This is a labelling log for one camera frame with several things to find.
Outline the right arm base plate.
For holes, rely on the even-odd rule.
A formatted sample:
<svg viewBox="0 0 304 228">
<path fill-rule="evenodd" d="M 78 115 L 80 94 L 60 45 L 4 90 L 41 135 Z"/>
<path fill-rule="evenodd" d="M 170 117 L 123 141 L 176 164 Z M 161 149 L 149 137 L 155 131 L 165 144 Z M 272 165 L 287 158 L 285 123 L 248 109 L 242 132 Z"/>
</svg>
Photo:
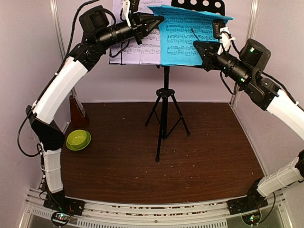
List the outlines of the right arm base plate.
<svg viewBox="0 0 304 228">
<path fill-rule="evenodd" d="M 248 197 L 242 197 L 227 201 L 227 206 L 230 215 L 245 213 L 252 210 L 258 210 L 259 207 L 266 207 L 267 205 L 268 202 L 266 199 L 250 200 Z"/>
</svg>

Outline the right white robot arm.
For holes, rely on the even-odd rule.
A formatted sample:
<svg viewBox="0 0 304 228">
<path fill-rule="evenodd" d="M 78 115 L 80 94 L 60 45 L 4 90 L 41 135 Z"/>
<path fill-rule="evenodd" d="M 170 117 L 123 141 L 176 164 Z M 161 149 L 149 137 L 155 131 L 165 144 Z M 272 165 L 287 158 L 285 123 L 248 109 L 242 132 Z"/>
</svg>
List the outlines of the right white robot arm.
<svg viewBox="0 0 304 228">
<path fill-rule="evenodd" d="M 300 138 L 304 137 L 304 110 L 291 97 L 287 89 L 264 73 L 271 52 L 264 45 L 248 39 L 239 57 L 228 52 L 218 54 L 217 42 L 194 41 L 194 47 L 202 58 L 206 71 L 218 70 L 233 79 L 251 101 L 264 111 L 276 116 Z M 304 153 L 293 159 L 277 172 L 257 179 L 245 197 L 227 202 L 230 209 L 256 209 L 266 206 L 266 196 L 304 180 Z"/>
</svg>

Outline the lilac sheet music page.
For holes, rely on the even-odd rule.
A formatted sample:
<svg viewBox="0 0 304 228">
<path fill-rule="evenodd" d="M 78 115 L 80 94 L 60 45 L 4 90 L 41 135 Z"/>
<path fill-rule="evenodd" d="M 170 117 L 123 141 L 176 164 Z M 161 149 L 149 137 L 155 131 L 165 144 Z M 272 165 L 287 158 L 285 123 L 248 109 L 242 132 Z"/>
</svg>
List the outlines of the lilac sheet music page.
<svg viewBox="0 0 304 228">
<path fill-rule="evenodd" d="M 123 0 L 113 0 L 112 13 L 115 15 L 117 22 L 121 22 L 120 16 Z M 140 0 L 138 12 L 153 13 L 148 6 L 171 5 L 171 0 Z M 110 48 L 113 55 L 124 48 L 128 41 L 119 43 Z M 133 38 L 130 40 L 128 47 L 115 58 L 109 58 L 110 64 L 120 65 L 159 65 L 161 63 L 161 42 L 160 32 L 154 29 L 147 37 L 142 40 L 142 44 L 138 45 Z"/>
</svg>

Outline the blue sheet music page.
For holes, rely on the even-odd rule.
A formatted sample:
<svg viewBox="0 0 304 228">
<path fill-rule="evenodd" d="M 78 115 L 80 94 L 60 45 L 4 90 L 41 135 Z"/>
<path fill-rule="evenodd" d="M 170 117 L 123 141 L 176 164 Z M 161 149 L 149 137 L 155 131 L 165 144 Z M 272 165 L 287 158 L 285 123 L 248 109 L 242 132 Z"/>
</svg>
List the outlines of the blue sheet music page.
<svg viewBox="0 0 304 228">
<path fill-rule="evenodd" d="M 194 41 L 218 42 L 213 36 L 212 22 L 222 19 L 225 23 L 233 17 L 211 12 L 199 12 L 169 5 L 149 6 L 155 16 L 163 16 L 159 25 L 161 65 L 198 66 L 202 59 L 193 45 Z"/>
</svg>

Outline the black music stand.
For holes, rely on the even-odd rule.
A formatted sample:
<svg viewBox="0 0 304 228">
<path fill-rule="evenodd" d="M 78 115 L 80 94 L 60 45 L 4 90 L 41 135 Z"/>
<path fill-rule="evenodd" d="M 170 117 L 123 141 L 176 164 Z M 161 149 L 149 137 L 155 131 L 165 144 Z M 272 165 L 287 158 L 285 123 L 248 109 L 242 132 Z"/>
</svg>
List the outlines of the black music stand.
<svg viewBox="0 0 304 228">
<path fill-rule="evenodd" d="M 225 14 L 225 4 L 222 0 L 202 0 L 200 1 L 202 5 L 199 5 L 198 3 L 185 3 L 182 1 L 181 3 L 178 3 L 177 0 L 172 0 L 171 5 L 175 7 L 180 7 L 187 10 L 196 10 L 196 11 L 207 11 L 216 13 L 216 9 L 219 10 L 220 15 Z M 122 53 L 127 47 L 128 44 L 124 48 L 122 48 L 122 51 L 119 51 L 119 54 Z M 175 91 L 173 89 L 169 89 L 169 75 L 170 75 L 170 67 L 169 66 L 163 66 L 161 64 L 156 65 L 158 68 L 163 67 L 163 73 L 164 73 L 164 85 L 163 88 L 160 88 L 156 91 L 157 99 L 154 103 L 154 106 L 150 112 L 150 115 L 145 123 L 145 126 L 148 126 L 150 119 L 153 115 L 156 116 L 156 119 L 159 122 L 160 128 L 159 128 L 159 136 L 158 136 L 158 144 L 157 144 L 157 152 L 156 152 L 156 158 L 155 161 L 159 162 L 160 160 L 160 151 L 161 151 L 161 143 L 162 140 L 166 140 L 167 137 L 172 133 L 174 128 L 178 125 L 179 122 L 183 123 L 183 126 L 186 130 L 187 135 L 190 135 L 190 131 L 187 127 L 187 124 L 184 120 L 184 117 L 182 115 L 182 112 L 178 106 L 178 103 L 175 98 Z M 175 123 L 175 125 L 172 127 L 170 131 L 167 131 L 167 122 L 168 122 L 168 99 L 171 98 L 173 100 L 173 103 L 176 107 L 176 110 L 179 114 L 179 119 Z"/>
</svg>

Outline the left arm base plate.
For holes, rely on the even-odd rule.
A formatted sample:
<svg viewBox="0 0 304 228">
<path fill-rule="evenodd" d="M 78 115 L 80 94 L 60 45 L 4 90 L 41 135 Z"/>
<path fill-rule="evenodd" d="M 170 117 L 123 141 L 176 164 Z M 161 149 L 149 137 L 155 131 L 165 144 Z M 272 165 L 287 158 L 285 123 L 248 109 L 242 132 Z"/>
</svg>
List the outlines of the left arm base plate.
<svg viewBox="0 0 304 228">
<path fill-rule="evenodd" d="M 53 199 L 48 198 L 44 201 L 43 206 L 66 214 L 81 216 L 85 202 L 78 199 L 65 198 L 63 202 L 57 203 Z"/>
</svg>

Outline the brown wooden metronome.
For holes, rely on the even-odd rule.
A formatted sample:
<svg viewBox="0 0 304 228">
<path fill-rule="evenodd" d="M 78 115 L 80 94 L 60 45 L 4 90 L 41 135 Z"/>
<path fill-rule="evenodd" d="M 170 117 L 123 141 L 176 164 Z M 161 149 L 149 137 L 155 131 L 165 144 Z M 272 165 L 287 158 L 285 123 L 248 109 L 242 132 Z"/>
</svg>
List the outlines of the brown wooden metronome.
<svg viewBox="0 0 304 228">
<path fill-rule="evenodd" d="M 74 129 L 80 129 L 89 125 L 89 117 L 85 109 L 78 105 L 75 96 L 69 97 L 71 124 Z"/>
</svg>

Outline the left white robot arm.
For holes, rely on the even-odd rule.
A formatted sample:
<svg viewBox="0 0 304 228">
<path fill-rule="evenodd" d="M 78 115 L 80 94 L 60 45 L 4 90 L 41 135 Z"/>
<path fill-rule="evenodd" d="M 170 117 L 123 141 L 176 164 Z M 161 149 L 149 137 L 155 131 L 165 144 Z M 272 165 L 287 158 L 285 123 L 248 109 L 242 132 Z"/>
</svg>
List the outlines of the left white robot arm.
<svg viewBox="0 0 304 228">
<path fill-rule="evenodd" d="M 78 13 L 83 30 L 82 41 L 69 47 L 58 71 L 43 89 L 33 105 L 26 108 L 26 120 L 39 139 L 37 155 L 43 158 L 42 170 L 46 177 L 49 202 L 58 211 L 68 207 L 61 180 L 60 153 L 65 136 L 54 122 L 54 117 L 72 88 L 98 63 L 101 56 L 113 45 L 135 39 L 138 44 L 163 21 L 163 16 L 149 13 L 127 13 L 125 20 L 112 25 L 108 16 L 113 13 L 96 6 L 83 15 Z"/>
</svg>

